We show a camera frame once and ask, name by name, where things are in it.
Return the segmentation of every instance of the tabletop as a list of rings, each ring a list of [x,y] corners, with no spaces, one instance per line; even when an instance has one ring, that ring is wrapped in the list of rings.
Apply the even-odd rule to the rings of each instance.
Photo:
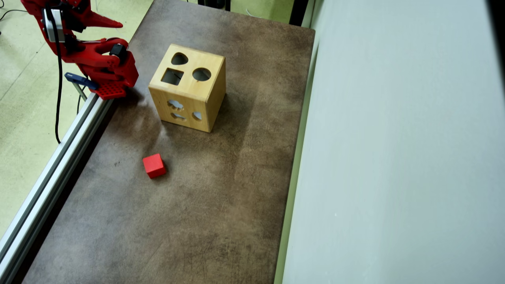
[[[139,79],[25,283],[273,282],[315,32],[155,0],[135,33]],[[148,84],[172,43],[226,57],[213,131],[160,121]],[[149,179],[142,158],[167,174]]]

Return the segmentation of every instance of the white wall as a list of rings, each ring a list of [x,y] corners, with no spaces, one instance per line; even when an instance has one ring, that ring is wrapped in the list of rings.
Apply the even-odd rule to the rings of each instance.
[[[319,17],[284,283],[504,283],[485,2],[326,0]]]

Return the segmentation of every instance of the floor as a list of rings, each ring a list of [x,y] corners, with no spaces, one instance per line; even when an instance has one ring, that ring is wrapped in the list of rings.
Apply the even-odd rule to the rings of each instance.
[[[153,0],[91,0],[99,14],[123,23],[121,29],[87,28],[77,37],[93,40],[121,37],[130,40]],[[4,0],[0,15],[24,10],[18,0]],[[293,0],[232,1],[236,13],[287,23]],[[56,149],[54,133],[58,62],[45,43],[35,19],[10,12],[0,22],[0,236],[4,234],[28,192]],[[63,73],[80,74],[63,63]],[[59,133],[63,137],[75,118],[78,93],[64,81]]]

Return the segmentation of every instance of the heart-shaped hole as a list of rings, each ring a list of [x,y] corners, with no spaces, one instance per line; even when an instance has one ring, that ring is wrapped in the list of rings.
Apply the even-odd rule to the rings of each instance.
[[[184,53],[177,52],[174,54],[174,57],[172,57],[172,64],[173,65],[183,65],[188,63],[188,56],[186,56]]]

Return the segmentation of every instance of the red block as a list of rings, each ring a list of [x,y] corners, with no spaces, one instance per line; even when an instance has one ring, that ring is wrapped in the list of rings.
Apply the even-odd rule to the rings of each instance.
[[[160,154],[143,158],[142,162],[144,162],[145,171],[150,178],[155,178],[167,172]]]

